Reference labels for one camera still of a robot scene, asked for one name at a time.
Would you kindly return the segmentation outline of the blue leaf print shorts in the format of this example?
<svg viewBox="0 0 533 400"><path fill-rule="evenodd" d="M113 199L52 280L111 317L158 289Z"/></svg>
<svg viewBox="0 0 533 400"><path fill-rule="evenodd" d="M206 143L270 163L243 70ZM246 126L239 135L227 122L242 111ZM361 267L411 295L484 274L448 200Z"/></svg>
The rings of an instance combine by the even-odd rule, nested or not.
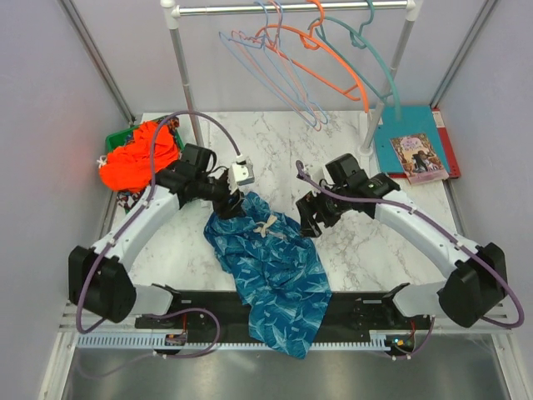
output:
<svg viewBox="0 0 533 400"><path fill-rule="evenodd" d="M332 291L315 244L301 226L249 192L243 216L212 214L204 237L249 306L248 333L269 348L303 359L326 315Z"/></svg>

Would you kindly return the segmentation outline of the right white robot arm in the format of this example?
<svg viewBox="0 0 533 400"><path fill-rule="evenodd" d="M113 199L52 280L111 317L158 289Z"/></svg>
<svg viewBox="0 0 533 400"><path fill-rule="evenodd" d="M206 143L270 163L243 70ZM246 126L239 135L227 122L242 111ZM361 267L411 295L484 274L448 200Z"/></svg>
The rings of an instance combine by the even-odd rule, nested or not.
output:
<svg viewBox="0 0 533 400"><path fill-rule="evenodd" d="M314 188L296 202L302 236L318 238L344 213L364 213L400 234L440 271L440 282L405 283L387 294L390 302L381 307L387 326L400 328L411 317L442 312L469 328L486 320L486 314L506 297L503 250L493 242L481 246L442 227L384 173L368 177L349 153L326 165L331 186L315 182L302 161L296 161L296 169L298 178Z"/></svg>

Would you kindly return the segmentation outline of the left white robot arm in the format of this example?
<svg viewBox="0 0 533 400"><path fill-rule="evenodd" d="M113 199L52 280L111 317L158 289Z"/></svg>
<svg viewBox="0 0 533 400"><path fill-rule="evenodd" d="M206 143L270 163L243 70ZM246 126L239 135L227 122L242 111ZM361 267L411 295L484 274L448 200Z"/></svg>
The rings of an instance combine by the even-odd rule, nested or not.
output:
<svg viewBox="0 0 533 400"><path fill-rule="evenodd" d="M117 227L91 247L77 246L70 252L68 299L78 311L112 323L138 314L153 314L165 328L180 323L183 309L172 301L173 289L135 285L128 272L152 236L188 203L209 201L220 219L243 215L239 188L254 182L252 163L239 155L220 177L213 177L208 167L216 159L213 151L187 144L176 161L156 173L155 185L147 187Z"/></svg>

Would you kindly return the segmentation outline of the orange plastic hanger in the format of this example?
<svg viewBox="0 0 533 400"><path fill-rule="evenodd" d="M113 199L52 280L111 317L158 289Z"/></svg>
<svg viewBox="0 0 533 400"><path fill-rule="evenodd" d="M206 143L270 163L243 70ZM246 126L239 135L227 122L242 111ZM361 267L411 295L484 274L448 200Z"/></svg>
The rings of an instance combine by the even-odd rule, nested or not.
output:
<svg viewBox="0 0 533 400"><path fill-rule="evenodd" d="M320 1L306 1L304 4L315 14L315 19L307 27L299 28L278 17L275 22L258 28L256 35L268 37L266 49L270 53L292 63L310 78L368 112L370 103L361 74L318 37L317 31L326 21L324 5Z"/></svg>

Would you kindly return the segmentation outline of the colourful comic print cloth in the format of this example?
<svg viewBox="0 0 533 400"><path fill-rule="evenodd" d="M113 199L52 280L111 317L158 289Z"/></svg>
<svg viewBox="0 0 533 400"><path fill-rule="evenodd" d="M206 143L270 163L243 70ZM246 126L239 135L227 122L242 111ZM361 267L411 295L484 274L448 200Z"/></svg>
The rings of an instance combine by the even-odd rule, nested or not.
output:
<svg viewBox="0 0 533 400"><path fill-rule="evenodd" d="M175 147L177 148L177 155L180 156L184 144L178 132L178 129L180 127L179 117L173 117L172 119L170 119L167 122L167 126L169 132L172 134L172 139L175 143ZM122 140L122 145L129 144L133 141L133 131L134 129L131 128L119 134L118 137ZM126 190L120 191L117 193L117 204L124 209L125 213L129 213L132 208L138 203L145 191L145 187L137 192L131 192Z"/></svg>

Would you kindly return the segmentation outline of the orange cloth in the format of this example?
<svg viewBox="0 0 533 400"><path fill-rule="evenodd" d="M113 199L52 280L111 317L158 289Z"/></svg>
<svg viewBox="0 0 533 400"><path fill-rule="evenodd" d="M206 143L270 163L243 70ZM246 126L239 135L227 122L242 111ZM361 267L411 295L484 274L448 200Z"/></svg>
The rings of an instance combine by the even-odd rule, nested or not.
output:
<svg viewBox="0 0 533 400"><path fill-rule="evenodd" d="M132 140L115 148L107 155L106 162L99 168L102 183L117 192L139 193L151 181L151 145L158 123L143 122L132 133ZM173 133L167 125L161 127L154 152L155 170L159 172L179 157Z"/></svg>

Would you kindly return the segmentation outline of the illustrated paperback book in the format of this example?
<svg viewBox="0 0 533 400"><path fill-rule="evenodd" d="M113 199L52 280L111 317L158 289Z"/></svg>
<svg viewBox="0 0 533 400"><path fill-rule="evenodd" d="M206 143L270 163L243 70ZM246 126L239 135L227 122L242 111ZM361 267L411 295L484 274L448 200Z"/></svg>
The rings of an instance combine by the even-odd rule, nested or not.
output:
<svg viewBox="0 0 533 400"><path fill-rule="evenodd" d="M449 177L425 133L394 137L390 142L409 184L444 181Z"/></svg>

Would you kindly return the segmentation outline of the green plastic tray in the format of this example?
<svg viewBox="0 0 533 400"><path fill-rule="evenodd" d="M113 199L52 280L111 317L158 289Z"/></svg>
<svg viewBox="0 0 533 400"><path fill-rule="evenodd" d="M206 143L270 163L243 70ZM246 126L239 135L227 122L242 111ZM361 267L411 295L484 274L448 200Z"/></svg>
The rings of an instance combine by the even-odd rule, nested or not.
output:
<svg viewBox="0 0 533 400"><path fill-rule="evenodd" d="M179 135L180 122L173 118L157 130L161 119L110 134L105 140L107 152L97 160L99 168L109 163L149 168L153 159L156 168L163 168L178 159L184 148Z"/></svg>

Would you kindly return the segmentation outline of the teal folder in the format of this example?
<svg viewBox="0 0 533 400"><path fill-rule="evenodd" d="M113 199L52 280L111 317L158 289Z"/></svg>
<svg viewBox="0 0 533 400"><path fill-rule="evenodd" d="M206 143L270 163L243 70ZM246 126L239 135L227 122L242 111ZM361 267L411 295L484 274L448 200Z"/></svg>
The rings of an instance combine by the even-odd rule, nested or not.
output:
<svg viewBox="0 0 533 400"><path fill-rule="evenodd" d="M401 117L396 117L393 107L387 107L382 116L382 124L376 129L374 145L379 168L384 173L402 174L401 163L391 145L393 138L404 137L417 133L424 133L436 155L443 162L447 172L450 171L442 146L440 135L429 106L402 106Z"/></svg>

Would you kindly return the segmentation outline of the red folder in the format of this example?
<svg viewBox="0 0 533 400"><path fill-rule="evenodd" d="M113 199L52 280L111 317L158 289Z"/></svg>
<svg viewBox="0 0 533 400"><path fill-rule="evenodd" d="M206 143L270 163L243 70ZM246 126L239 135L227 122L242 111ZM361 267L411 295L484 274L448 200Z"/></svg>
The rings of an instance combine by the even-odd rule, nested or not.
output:
<svg viewBox="0 0 533 400"><path fill-rule="evenodd" d="M439 108L432 108L432 115L435 121L436 129L441 140L441 145L446 156L446 161L448 163L449 177L450 178L459 178L461 176L461 170L459 163L457 162L455 152L451 145L451 140L449 138L446 125L444 123L441 111Z"/></svg>

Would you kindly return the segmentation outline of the silver clothes rack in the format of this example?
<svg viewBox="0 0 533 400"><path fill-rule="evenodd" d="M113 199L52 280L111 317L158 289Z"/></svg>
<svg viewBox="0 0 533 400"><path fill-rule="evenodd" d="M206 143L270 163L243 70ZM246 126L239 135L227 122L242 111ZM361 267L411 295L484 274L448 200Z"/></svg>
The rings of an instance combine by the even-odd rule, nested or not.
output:
<svg viewBox="0 0 533 400"><path fill-rule="evenodd" d="M420 1L362 1L362 2L322 2L326 9L326 21L319 28L318 37L325 40L326 44L340 54L349 64L361 74L366 84L370 110L365 112L368 116L368 127L365 131L362 153L370 154L371 143L376 133L377 126L386 107L396 111L396 117L401 117L401 100L395 77L400 65L406 45L411 35L414 23L421 11ZM162 1L160 6L165 22L171 34L172 45L177 59L178 71L181 76L182 88L187 105L187 113L191 119L192 130L197 143L202 144L203 138L199 126L197 111L193 96L191 81L187 71L187 63L183 51L182 39L179 30L179 20L192 16L217 16L217 15L245 15L261 14L264 17L264 27L273 23L278 17L284 23L299 28L306 28L315 19L315 14L309 6L303 3L281 4L278 1L256 1L252 5L237 6L209 6L209 7L179 7L174 1ZM399 8L405 11L405 21L399 36L395 53L390 63L386 63L380 53L371 44L363 32L374 21L376 11L379 9ZM351 45L359 50L367 50L376 60L382 70L385 83L383 88L376 88L363 73L355 67L346 55L331 43L327 38L325 23L334 23L347 31ZM282 60L276 54L267 50L268 37L257 36L256 33L247 34L242 30L232 30L229 33L220 32L222 44L233 57L270 93L288 106L303 119L311 128L319 131L328 122L325 110L311 96L304 83L303 76L307 75L291 62Z"/></svg>

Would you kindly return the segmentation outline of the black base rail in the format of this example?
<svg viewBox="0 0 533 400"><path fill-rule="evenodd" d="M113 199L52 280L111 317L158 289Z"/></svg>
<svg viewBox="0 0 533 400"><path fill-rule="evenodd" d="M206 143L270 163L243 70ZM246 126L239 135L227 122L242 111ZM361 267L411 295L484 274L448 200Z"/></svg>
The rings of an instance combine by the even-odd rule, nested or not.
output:
<svg viewBox="0 0 533 400"><path fill-rule="evenodd" d="M204 308L212 312L221 325L221 343L254 343L248 332L251 307L244 305L236 292L181 291L174 292L170 313L187 308ZM204 312L190 312L168 319L137 317L138 329L177 330L184 328L193 339L211 340L216 324ZM430 318L423 315L404 317L396 310L387 292L334 292L315 343L363 342L373 332L418 333L430 327Z"/></svg>

